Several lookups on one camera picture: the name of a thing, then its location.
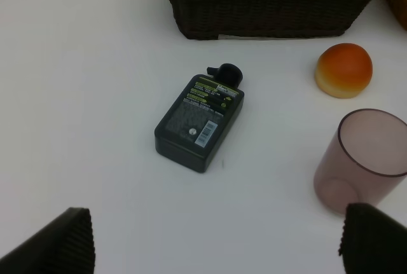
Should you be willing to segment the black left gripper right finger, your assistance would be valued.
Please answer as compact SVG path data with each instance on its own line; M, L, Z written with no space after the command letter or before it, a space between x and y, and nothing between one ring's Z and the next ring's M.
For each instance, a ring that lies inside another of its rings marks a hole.
M406 227L368 203L351 203L338 254L346 273L406 273Z

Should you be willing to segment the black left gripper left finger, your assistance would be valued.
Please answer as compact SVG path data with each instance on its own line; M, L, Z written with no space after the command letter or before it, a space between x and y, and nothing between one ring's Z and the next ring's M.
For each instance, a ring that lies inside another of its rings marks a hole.
M95 244L86 208L70 207L1 258L1 273L93 273Z

